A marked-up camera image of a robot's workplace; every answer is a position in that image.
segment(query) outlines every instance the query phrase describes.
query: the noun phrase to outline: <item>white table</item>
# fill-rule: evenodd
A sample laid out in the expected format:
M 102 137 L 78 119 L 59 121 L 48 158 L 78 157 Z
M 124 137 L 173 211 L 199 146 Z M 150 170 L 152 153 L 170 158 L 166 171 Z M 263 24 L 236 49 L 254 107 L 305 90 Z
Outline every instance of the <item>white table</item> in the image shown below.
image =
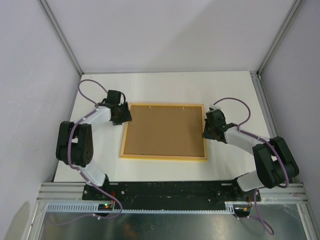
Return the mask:
M 93 79 L 106 89 L 119 90 L 131 103 L 204 104 L 207 111 L 211 103 L 221 98 L 239 98 L 251 109 L 251 119 L 243 128 L 260 136 L 269 136 L 248 71 L 88 74 L 82 79 Z M 105 92 L 92 82 L 84 82 L 81 89 L 96 102 L 106 97 Z M 227 123 L 240 123 L 248 116 L 247 109 L 237 101 L 225 100 L 218 105 L 222 107 Z M 71 121 L 83 117 L 93 107 L 78 93 Z M 93 134 L 93 159 L 113 182 L 229 180 L 255 170 L 252 155 L 213 140 L 207 140 L 208 161 L 121 159 L 123 129 L 123 125 L 112 126 L 109 122 Z M 54 181 L 84 180 L 77 171 L 60 161 Z

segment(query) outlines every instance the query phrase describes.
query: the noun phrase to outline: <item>brown panel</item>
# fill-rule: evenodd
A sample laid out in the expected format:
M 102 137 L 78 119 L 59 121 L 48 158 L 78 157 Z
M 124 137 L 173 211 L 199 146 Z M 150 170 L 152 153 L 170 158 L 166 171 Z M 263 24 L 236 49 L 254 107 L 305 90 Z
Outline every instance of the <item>brown panel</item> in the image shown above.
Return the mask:
M 135 105 L 121 157 L 205 160 L 203 105 Z

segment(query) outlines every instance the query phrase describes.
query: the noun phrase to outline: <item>reflective metal surface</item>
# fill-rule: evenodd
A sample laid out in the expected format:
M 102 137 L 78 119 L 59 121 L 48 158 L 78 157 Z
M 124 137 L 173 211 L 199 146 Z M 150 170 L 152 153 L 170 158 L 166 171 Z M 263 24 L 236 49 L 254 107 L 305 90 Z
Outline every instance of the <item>reflective metal surface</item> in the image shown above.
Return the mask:
M 41 240 L 306 240 L 297 211 L 292 205 L 260 205 L 265 221 L 274 229 L 269 235 L 259 221 L 237 220 L 228 214 L 123 213 L 110 220 L 87 216 L 63 226 L 47 220 Z M 83 213 L 47 213 L 52 222 L 63 223 Z

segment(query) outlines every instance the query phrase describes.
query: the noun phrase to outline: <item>metal floor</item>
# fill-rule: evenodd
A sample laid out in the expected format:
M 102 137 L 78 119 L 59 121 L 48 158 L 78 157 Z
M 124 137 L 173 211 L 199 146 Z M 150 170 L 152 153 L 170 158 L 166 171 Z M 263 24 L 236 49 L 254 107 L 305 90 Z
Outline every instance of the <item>metal floor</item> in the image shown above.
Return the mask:
M 269 235 L 254 219 L 231 214 L 123 213 L 111 220 L 84 217 L 64 226 L 44 221 L 40 240 L 306 240 L 295 204 L 260 205 L 262 217 L 274 229 Z M 56 223 L 83 213 L 46 213 Z M 252 207 L 251 216 L 256 216 Z

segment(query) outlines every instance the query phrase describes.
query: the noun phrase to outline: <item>wooden frame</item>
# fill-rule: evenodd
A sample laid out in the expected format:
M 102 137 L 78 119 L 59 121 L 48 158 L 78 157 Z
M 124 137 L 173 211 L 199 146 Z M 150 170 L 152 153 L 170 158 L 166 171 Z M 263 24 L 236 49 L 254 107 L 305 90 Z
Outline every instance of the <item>wooden frame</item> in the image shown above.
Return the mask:
M 205 128 L 205 106 L 204 104 L 187 104 L 187 103 L 154 103 L 154 102 L 134 102 L 129 103 L 129 108 L 131 106 L 154 106 L 154 107 L 201 107 L 202 115 L 202 131 Z M 148 160 L 180 160 L 180 161 L 207 161 L 207 141 L 203 138 L 203 151 L 204 156 L 170 156 L 170 155 L 144 155 L 144 154 L 125 154 L 125 143 L 127 138 L 127 131 L 129 122 L 124 125 L 121 148 L 120 148 L 120 158 L 122 159 L 148 159 Z

